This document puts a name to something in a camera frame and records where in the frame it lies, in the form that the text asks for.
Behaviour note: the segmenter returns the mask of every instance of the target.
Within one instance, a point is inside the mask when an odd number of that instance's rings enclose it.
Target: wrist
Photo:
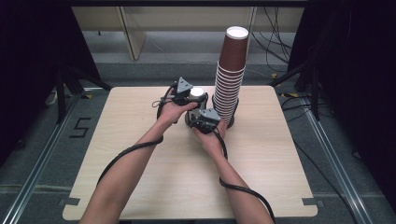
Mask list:
[[[209,150],[208,152],[209,152],[209,156],[212,158],[214,162],[226,160],[222,153],[221,147],[216,148],[216,150]]]
[[[169,127],[172,126],[172,122],[159,117],[157,121],[155,121],[154,126],[157,126],[161,131],[165,132]]]
[[[217,153],[216,155],[213,155],[211,157],[218,169],[223,166],[224,162],[228,162],[222,153]]]

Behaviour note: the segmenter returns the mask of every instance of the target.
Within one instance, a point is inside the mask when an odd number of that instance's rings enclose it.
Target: finger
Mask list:
[[[173,88],[171,88],[170,90],[169,90],[169,92],[168,92],[168,94],[166,95],[166,98],[168,98],[168,99],[172,99],[172,98],[174,98],[175,96],[174,95],[172,95],[172,92],[174,91],[174,89]]]
[[[224,119],[220,120],[220,123],[218,125],[218,129],[219,129],[219,133],[221,135],[221,137],[224,138],[225,136],[225,131],[227,130],[227,122]]]
[[[198,103],[192,102],[192,103],[189,103],[187,105],[183,105],[181,108],[183,109],[183,111],[188,111],[188,110],[194,109],[197,106],[198,106]]]
[[[192,131],[199,137],[201,138],[202,135],[204,135],[204,133],[201,133],[201,131],[199,131],[199,129],[192,127]]]

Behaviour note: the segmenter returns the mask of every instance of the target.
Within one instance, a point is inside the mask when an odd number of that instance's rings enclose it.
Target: gray floor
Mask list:
[[[183,76],[195,85],[213,85],[216,63],[223,40],[222,33],[148,33],[143,51],[138,61],[129,58],[123,34],[102,32],[85,33],[92,56],[97,62],[103,81],[114,86],[158,86],[169,85],[175,78]],[[282,39],[292,44],[293,34],[282,34]],[[279,48],[272,45],[277,53]],[[243,85],[266,85],[272,74],[281,76],[286,65],[274,57],[266,58],[265,52],[255,41],[251,41],[247,71]],[[276,92],[294,92],[296,77],[276,87]],[[83,82],[84,87],[94,87]],[[49,155],[45,169],[35,185],[35,190],[24,206],[18,223],[76,223],[62,218],[61,199],[67,198],[73,187],[78,168],[85,155],[101,110],[106,103],[106,91],[94,91],[92,98],[81,98],[66,122],[63,133],[55,149]],[[346,168],[356,191],[364,201],[373,223],[396,223],[396,216],[390,209],[384,195],[378,188],[364,164],[353,157],[354,150],[347,135],[343,132],[326,98],[320,102],[320,124],[326,131],[332,146]],[[283,103],[286,97],[279,96]],[[300,105],[300,99],[293,99],[286,107]],[[14,150],[7,162],[0,169],[0,217],[4,218],[13,204],[21,186],[35,166],[40,153],[46,146],[57,119],[56,105],[49,105],[36,119],[30,132],[25,136],[26,148]],[[313,131],[304,108],[285,110],[293,139],[312,157],[328,179],[341,191],[337,178]],[[82,134],[75,130],[81,118],[80,126],[88,127],[83,138],[70,138]],[[347,207],[334,193],[311,161],[298,150],[310,188],[319,202],[318,214],[315,217],[278,217],[276,223],[353,223]],[[133,223],[188,223],[187,220],[134,221]],[[233,220],[199,220],[197,223],[234,223]]]

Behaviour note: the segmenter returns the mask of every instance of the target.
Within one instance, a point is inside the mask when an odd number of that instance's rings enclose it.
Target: human arm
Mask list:
[[[196,106],[196,103],[183,106],[173,102],[165,104],[159,118],[136,144],[160,139],[185,111]],[[154,148],[155,145],[134,150],[111,166],[98,183],[80,223],[118,223],[120,213],[145,171]]]
[[[227,124],[224,120],[218,125],[219,134],[225,137]],[[193,128],[194,133],[201,139],[202,146],[207,154],[212,158],[223,182],[248,188],[248,184],[235,171],[231,164],[222,154],[222,147],[219,139],[213,134],[203,134]],[[267,209],[262,202],[251,194],[234,189],[225,189],[233,215],[239,224],[251,223],[274,223]]]

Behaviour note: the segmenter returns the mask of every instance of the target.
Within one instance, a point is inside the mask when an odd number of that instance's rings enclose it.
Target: wooden tabletop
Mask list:
[[[105,167],[155,122],[151,107],[168,87],[117,87],[108,98],[81,164],[64,218],[79,220]],[[214,87],[202,87],[209,93]],[[247,184],[271,204],[276,217],[312,217],[315,205],[288,125],[269,86],[242,86],[235,124],[226,133],[229,161]],[[185,124],[184,116],[164,135],[121,214],[121,219],[232,218],[213,161]]]

